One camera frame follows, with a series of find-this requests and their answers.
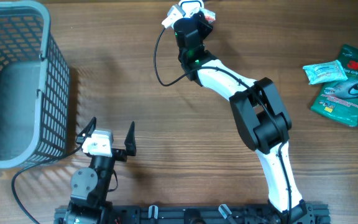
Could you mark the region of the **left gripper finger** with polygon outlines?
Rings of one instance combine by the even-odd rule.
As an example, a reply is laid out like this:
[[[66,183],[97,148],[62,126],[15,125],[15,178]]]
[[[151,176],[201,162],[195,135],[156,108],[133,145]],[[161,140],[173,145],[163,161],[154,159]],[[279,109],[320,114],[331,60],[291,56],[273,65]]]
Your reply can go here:
[[[126,147],[126,154],[128,156],[136,156],[136,143],[135,143],[135,122],[132,121],[128,130],[126,139],[124,141]]]
[[[91,137],[93,131],[96,129],[96,117],[93,117],[86,127],[77,135],[75,142],[82,145],[86,138]]]

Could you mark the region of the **mint green wipes packet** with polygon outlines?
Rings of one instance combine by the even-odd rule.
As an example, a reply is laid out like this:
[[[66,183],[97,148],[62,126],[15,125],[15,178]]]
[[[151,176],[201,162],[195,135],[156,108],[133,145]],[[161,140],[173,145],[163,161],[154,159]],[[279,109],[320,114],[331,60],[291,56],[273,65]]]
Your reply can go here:
[[[305,65],[303,66],[303,70],[308,77],[310,85],[347,80],[347,75],[345,74],[341,63],[338,60],[313,65]]]

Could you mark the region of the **green 3M gloves package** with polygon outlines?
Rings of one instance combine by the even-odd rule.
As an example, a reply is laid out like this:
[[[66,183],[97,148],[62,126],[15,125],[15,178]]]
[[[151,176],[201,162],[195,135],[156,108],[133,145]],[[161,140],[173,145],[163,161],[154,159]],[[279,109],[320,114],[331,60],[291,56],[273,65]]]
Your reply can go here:
[[[325,83],[311,110],[342,124],[358,125],[358,49],[344,44],[337,56],[347,80]]]

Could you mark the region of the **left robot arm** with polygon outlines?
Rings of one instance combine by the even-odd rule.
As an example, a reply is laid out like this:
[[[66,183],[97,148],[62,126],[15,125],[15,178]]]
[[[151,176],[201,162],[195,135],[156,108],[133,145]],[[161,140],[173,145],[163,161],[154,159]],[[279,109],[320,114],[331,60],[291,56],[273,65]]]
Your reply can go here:
[[[71,195],[68,207],[55,212],[55,223],[120,223],[121,219],[106,200],[111,189],[111,179],[117,177],[114,165],[126,162],[135,156],[135,123],[132,122],[124,141],[125,148],[113,147],[113,133],[108,129],[97,129],[96,118],[77,135],[76,143],[81,151],[91,158],[88,167],[80,168],[71,178]]]

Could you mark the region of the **orange red snack packet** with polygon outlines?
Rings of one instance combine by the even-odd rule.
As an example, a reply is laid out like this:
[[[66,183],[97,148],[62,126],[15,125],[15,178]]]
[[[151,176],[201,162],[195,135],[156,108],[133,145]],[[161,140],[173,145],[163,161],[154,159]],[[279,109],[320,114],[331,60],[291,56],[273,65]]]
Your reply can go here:
[[[194,17],[196,15],[201,16],[210,24],[216,20],[216,14],[213,11],[210,11],[202,7],[196,7],[192,9],[189,13],[190,17]]]

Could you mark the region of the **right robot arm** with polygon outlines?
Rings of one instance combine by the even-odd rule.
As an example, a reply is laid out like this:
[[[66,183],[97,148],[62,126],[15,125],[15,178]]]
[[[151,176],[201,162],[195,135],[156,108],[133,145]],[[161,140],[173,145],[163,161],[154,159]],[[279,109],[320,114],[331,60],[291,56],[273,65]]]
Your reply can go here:
[[[181,67],[189,80],[229,101],[237,132],[262,165],[269,204],[282,223],[295,223],[306,208],[288,156],[288,111],[271,79],[243,77],[205,50],[203,41],[212,29],[202,12],[173,23]]]

